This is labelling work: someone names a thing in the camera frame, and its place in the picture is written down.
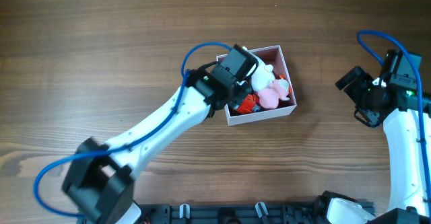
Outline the red toy fire truck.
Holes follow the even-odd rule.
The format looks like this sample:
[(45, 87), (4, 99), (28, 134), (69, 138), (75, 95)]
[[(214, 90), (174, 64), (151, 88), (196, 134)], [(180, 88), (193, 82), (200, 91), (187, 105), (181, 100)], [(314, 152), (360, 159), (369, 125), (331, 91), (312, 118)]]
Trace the red toy fire truck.
[(240, 105), (232, 108), (239, 114), (251, 114), (260, 112), (259, 97), (256, 94), (249, 94)]

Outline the white plush duck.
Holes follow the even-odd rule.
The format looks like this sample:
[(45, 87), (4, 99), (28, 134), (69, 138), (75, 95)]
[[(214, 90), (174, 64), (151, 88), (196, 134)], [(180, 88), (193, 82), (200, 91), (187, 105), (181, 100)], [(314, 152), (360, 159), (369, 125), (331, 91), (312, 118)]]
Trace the white plush duck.
[(255, 56), (258, 65), (251, 71), (251, 87), (253, 91), (261, 91), (275, 81), (273, 65), (265, 64), (259, 57)]

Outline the white box pink interior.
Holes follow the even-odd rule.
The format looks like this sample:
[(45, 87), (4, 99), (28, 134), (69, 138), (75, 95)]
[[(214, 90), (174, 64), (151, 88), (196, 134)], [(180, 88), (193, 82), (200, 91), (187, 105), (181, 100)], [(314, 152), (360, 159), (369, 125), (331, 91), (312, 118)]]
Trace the white box pink interior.
[(260, 112), (251, 114), (239, 114), (229, 106), (225, 106), (224, 110), (228, 125), (244, 124), (248, 122), (255, 122), (258, 120), (265, 120), (269, 118), (276, 118), (280, 116), (287, 116), (292, 113), (294, 108), (297, 106), (296, 96), (290, 79), (290, 74), (286, 66), (286, 60), (284, 58), (281, 46), (267, 46), (263, 48), (250, 49), (255, 55), (260, 57), (265, 64), (273, 65), (273, 73), (276, 79), (285, 79), (290, 83), (290, 100), (287, 102), (280, 101), (279, 106), (273, 110), (266, 110), (261, 107)]

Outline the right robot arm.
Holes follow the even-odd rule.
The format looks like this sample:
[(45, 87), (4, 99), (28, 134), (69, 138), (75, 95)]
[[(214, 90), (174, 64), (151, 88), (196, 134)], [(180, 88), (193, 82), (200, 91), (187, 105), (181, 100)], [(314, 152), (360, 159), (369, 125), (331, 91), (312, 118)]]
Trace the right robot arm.
[(361, 67), (354, 67), (339, 81), (355, 103), (354, 118), (367, 127), (382, 126), (390, 157), (391, 195), (388, 211), (375, 217), (357, 200), (326, 191), (314, 203), (312, 216), (326, 223), (429, 223), (423, 157), (430, 147), (420, 143), (420, 125), (430, 140), (430, 96), (418, 107), (417, 80), (412, 65), (419, 67), (421, 56), (411, 54), (412, 64), (400, 50), (388, 50), (382, 69), (373, 78)]

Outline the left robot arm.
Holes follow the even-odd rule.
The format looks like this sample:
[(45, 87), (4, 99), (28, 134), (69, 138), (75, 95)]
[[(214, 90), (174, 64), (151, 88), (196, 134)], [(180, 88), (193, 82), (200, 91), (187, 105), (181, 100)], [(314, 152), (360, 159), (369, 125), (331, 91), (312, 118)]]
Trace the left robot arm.
[(174, 95), (128, 131), (103, 144), (85, 140), (73, 155), (62, 190), (91, 223), (134, 223), (135, 181), (173, 140), (225, 105), (243, 100), (261, 60), (234, 45), (222, 61), (187, 69)]

